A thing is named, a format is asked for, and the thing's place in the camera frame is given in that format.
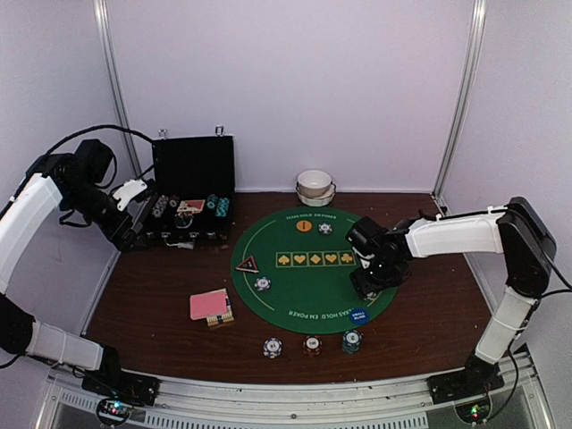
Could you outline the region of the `blue small blind button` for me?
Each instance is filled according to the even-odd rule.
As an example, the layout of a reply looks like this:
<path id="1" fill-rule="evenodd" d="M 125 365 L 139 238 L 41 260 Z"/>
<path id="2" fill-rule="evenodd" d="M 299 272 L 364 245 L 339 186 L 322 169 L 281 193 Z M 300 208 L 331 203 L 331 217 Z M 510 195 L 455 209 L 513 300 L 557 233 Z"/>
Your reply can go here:
<path id="1" fill-rule="evenodd" d="M 349 320 L 355 325 L 365 325 L 370 321 L 370 315 L 365 308 L 353 308 L 349 313 Z"/>

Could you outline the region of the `white blue chip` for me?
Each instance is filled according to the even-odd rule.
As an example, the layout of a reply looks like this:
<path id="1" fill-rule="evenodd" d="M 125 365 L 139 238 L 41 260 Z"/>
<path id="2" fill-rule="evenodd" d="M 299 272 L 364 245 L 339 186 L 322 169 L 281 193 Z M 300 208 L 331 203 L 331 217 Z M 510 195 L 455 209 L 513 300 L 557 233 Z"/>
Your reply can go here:
<path id="1" fill-rule="evenodd" d="M 320 223 L 317 230 L 322 235 L 329 235 L 332 233 L 332 225 L 330 223 Z"/>

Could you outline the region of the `orange round button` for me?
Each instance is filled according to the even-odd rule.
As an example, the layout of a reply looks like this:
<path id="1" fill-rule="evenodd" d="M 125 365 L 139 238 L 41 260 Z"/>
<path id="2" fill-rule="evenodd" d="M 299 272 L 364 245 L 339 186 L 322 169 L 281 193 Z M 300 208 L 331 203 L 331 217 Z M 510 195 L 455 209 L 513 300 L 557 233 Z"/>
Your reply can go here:
<path id="1" fill-rule="evenodd" d="M 300 232 L 309 232 L 313 229 L 313 224 L 307 220 L 301 220 L 296 223 L 296 229 Z"/>

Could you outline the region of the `blue tan ten chip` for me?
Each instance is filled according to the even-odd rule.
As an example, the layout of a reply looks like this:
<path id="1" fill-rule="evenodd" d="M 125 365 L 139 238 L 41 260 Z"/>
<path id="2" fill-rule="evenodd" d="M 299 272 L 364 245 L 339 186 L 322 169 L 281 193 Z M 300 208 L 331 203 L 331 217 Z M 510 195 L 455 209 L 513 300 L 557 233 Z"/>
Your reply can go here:
<path id="1" fill-rule="evenodd" d="M 269 290 L 272 286 L 272 281 L 265 277 L 259 277 L 254 281 L 254 288 L 257 291 L 264 291 L 264 290 Z"/>

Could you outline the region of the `red black all-in triangle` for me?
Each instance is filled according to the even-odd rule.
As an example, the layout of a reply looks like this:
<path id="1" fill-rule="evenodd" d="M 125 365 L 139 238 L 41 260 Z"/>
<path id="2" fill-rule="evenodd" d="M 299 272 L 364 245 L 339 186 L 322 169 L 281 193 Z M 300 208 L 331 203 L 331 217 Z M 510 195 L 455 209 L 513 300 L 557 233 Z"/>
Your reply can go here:
<path id="1" fill-rule="evenodd" d="M 235 270 L 243 273 L 259 273 L 257 261 L 253 256 L 246 257 L 235 267 Z"/>

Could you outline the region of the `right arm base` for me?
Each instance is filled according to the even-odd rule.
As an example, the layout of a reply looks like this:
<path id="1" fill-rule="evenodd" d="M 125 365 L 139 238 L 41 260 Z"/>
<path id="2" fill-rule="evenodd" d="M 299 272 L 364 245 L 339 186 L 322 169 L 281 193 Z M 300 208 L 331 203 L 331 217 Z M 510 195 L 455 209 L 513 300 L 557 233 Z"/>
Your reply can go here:
<path id="1" fill-rule="evenodd" d="M 465 369 L 433 375 L 426 381 L 434 405 L 484 395 L 505 385 L 500 374 L 482 378 Z"/>

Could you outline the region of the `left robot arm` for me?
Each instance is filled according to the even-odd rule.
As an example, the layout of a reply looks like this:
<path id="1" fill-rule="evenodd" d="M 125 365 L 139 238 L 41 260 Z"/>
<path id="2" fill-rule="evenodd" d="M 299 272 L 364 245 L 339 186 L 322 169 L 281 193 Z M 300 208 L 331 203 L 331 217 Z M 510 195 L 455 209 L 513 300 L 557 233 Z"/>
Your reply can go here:
<path id="1" fill-rule="evenodd" d="M 1 291 L 7 292 L 13 271 L 46 218 L 60 210 L 61 224 L 75 213 L 86 226 L 95 224 L 121 252 L 143 248 L 145 231 L 128 211 L 131 202 L 149 198 L 155 184 L 132 179 L 106 193 L 101 183 L 114 152 L 98 139 L 87 139 L 73 153 L 47 154 L 28 169 L 16 194 L 1 212 Z M 14 358 L 30 356 L 83 370 L 110 397 L 129 387 L 119 353 L 40 322 L 6 295 L 1 297 L 1 348 Z"/>

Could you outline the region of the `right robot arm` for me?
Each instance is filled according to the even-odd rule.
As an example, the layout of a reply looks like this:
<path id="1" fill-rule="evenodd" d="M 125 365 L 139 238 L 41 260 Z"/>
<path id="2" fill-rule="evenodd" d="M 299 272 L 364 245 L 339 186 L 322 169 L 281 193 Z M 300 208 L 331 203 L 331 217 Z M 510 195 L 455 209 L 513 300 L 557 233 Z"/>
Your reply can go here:
<path id="1" fill-rule="evenodd" d="M 349 276 L 362 299 L 400 286 L 409 261 L 433 256 L 491 253 L 503 256 L 507 280 L 500 304 L 458 375 L 458 387 L 477 394 L 492 380 L 509 344 L 547 291 L 557 245 L 526 198 L 504 206 L 443 216 L 420 214 L 388 229 L 365 216 L 348 230 L 346 241 L 360 263 Z"/>

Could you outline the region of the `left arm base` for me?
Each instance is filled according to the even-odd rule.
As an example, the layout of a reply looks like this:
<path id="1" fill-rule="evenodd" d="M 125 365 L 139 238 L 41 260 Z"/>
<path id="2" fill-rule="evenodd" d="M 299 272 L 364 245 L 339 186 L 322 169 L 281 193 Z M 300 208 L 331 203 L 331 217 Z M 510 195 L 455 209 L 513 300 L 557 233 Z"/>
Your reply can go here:
<path id="1" fill-rule="evenodd" d="M 155 377 L 124 372 L 118 382 L 112 382 L 101 374 L 86 372 L 81 382 L 85 391 L 141 407 L 155 405 L 159 387 L 160 381 Z"/>

